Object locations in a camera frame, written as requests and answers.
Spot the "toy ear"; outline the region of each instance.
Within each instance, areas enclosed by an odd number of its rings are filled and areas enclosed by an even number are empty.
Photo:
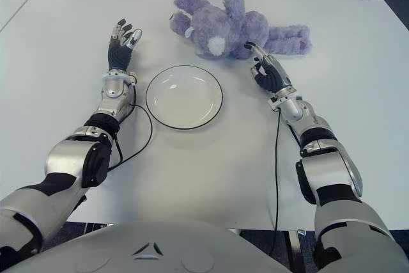
[[[224,0],[223,3],[227,15],[241,26],[245,19],[244,0]]]
[[[190,38],[190,36],[192,35],[193,30],[194,30],[194,28],[192,26],[187,28],[186,31],[185,31],[185,38]]]

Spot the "robot finger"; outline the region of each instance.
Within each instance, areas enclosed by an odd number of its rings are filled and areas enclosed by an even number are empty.
[[[130,35],[130,37],[124,42],[125,46],[127,46],[129,49],[133,49],[137,42],[142,37],[142,30],[141,29],[135,29],[134,32]]]
[[[112,35],[111,35],[111,40],[117,40],[118,39],[118,35],[121,31],[121,28],[123,25],[125,25],[126,20],[125,19],[121,19],[114,27],[113,31],[112,31]]]
[[[121,30],[120,30],[120,32],[118,33],[118,40],[120,41],[121,39],[122,39],[122,36],[126,33],[126,32],[128,32],[129,30],[131,30],[132,29],[132,25],[131,24],[128,24],[128,25],[126,25],[125,27],[123,27]]]
[[[251,71],[251,74],[253,75],[253,77],[260,74],[260,68],[261,68],[260,62],[256,63],[252,68],[250,68],[250,71]]]
[[[128,31],[125,33],[122,38],[121,38],[121,46],[124,46],[125,42],[129,39],[129,37],[132,35],[133,31]]]

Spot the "robotic hand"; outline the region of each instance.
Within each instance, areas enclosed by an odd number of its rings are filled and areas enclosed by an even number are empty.
[[[127,73],[127,67],[142,31],[130,31],[132,26],[124,24],[125,19],[120,20],[112,32],[109,71],[103,77],[96,112],[51,150],[43,182],[23,187],[0,202],[0,270],[39,253],[43,242],[86,199],[88,189],[105,180],[112,142],[136,98],[136,77]]]
[[[327,121],[297,95],[271,54],[251,42],[245,47],[256,55],[251,68],[256,82],[272,92],[268,103],[281,110],[300,145],[296,170],[304,198],[317,205],[314,261],[320,272],[408,272],[406,255],[379,215],[360,199],[358,169]]]

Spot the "wire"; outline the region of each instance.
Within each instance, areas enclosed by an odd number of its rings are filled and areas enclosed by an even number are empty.
[[[131,155],[130,157],[128,157],[128,158],[126,158],[125,160],[123,160],[121,147],[120,147],[120,144],[119,144],[119,142],[118,142],[118,138],[116,137],[116,138],[115,138],[115,145],[116,145],[116,148],[118,149],[118,153],[120,154],[120,161],[119,161],[117,164],[115,164],[114,166],[111,166],[111,167],[108,169],[108,172],[112,171],[113,169],[116,169],[118,166],[120,166],[120,165],[126,163],[126,161],[128,161],[128,160],[134,158],[136,155],[138,155],[139,153],[141,153],[141,152],[147,147],[147,145],[150,143],[150,141],[151,141],[151,139],[152,139],[153,124],[152,124],[152,119],[151,119],[149,113],[148,113],[147,110],[146,110],[144,107],[142,107],[141,105],[135,105],[135,104],[133,104],[132,107],[133,107],[132,110],[134,110],[135,107],[138,107],[138,108],[142,109],[142,110],[145,112],[145,114],[147,115],[147,117],[148,117],[148,119],[149,119],[149,124],[150,124],[149,138],[148,138],[147,142],[144,144],[144,146],[143,146],[140,150],[138,150],[136,153],[134,153],[134,154]]]
[[[271,248],[269,256],[272,255],[275,247],[275,241],[277,239],[277,225],[279,222],[279,182],[277,178],[277,148],[279,142],[279,131],[280,131],[280,119],[281,119],[281,109],[279,109],[279,116],[277,120],[277,133],[275,134],[275,163],[274,163],[274,176],[275,176],[275,223],[274,223],[274,234],[273,234],[273,246]]]
[[[117,134],[115,134],[114,140],[115,140],[116,149],[118,150],[118,153],[120,155],[120,162],[119,163],[121,163],[122,160],[123,160],[123,155],[122,155],[120,143],[118,142],[118,135]]]
[[[290,125],[287,125],[289,128],[289,131],[291,131],[291,133],[293,134],[293,137],[295,139],[295,141],[297,142],[298,146],[301,148],[301,143],[300,141],[297,139],[297,136],[295,135],[294,129],[293,127],[291,127]]]
[[[122,124],[122,122],[125,121],[125,120],[128,118],[128,116],[130,116],[130,115],[132,114],[132,112],[135,110],[135,107],[136,107],[136,89],[135,89],[135,86],[133,86],[132,89],[133,89],[133,91],[134,91],[134,102],[133,102],[132,105],[131,105],[132,108],[131,108],[131,110],[129,111],[129,113],[128,113],[127,115],[125,115],[122,120],[120,120],[120,121],[118,122],[119,124]]]

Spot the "stuffed bunny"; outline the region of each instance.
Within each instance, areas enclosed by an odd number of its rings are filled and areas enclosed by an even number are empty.
[[[247,59],[247,41],[273,54],[305,54],[311,46],[307,26],[270,27],[263,14],[245,12],[244,0],[224,0],[225,10],[207,0],[174,0],[181,9],[171,17],[171,29],[190,38],[199,56]]]

